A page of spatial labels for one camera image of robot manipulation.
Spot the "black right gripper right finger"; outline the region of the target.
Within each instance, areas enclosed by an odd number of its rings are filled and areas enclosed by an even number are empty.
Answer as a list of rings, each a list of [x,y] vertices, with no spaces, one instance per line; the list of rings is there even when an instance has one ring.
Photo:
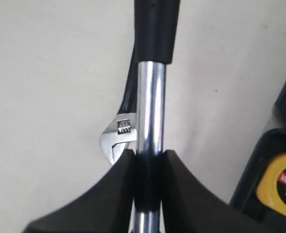
[[[175,151],[162,161],[162,207],[168,233],[286,233],[286,218],[270,212],[259,222],[211,193]]]

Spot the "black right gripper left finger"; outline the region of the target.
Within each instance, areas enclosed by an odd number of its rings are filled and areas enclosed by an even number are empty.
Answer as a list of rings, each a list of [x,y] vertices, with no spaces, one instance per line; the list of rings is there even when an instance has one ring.
[[[30,222],[26,233],[126,233],[134,196],[135,154],[125,150],[86,193]]]

